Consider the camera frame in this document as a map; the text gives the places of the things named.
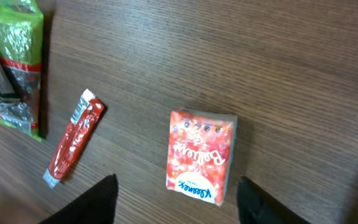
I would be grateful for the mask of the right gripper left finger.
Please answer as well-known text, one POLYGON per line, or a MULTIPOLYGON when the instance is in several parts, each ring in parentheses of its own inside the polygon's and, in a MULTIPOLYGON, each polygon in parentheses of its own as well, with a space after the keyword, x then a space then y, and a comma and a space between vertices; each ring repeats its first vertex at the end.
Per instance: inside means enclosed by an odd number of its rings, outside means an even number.
POLYGON ((108 175, 41 224, 113 224, 118 192, 116 174, 108 175))

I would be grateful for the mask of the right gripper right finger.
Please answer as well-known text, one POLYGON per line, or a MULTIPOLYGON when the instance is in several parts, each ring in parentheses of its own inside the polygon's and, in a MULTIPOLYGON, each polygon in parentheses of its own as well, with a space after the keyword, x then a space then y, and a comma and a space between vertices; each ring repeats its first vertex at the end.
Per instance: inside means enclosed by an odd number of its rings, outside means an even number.
POLYGON ((237 208, 241 224, 308 223, 245 176, 238 183, 237 208))

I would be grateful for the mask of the small orange white box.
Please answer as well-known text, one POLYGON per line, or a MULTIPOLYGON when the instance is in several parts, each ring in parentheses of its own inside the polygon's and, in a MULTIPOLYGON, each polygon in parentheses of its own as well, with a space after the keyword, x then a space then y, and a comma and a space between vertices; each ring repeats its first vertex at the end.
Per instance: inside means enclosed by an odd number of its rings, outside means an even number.
POLYGON ((221 206, 226 195, 238 118, 196 110, 170 115, 166 188, 221 206))

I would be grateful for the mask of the red sachet stick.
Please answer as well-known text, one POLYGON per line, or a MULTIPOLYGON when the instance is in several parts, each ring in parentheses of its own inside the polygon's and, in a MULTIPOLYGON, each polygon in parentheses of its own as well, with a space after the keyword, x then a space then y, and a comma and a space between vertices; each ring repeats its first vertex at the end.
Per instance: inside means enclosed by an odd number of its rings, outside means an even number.
POLYGON ((79 159, 103 111, 103 103, 93 92, 86 89, 81 94, 70 122, 43 175, 44 181, 51 189, 65 178, 79 159))

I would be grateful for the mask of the green snack bag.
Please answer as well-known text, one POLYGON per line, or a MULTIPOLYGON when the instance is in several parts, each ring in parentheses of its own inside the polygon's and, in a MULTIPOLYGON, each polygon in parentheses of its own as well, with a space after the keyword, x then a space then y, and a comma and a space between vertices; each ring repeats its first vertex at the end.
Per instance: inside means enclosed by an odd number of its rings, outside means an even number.
POLYGON ((44 15, 32 0, 0 0, 0 63, 21 99, 0 103, 0 124, 40 141, 44 15))

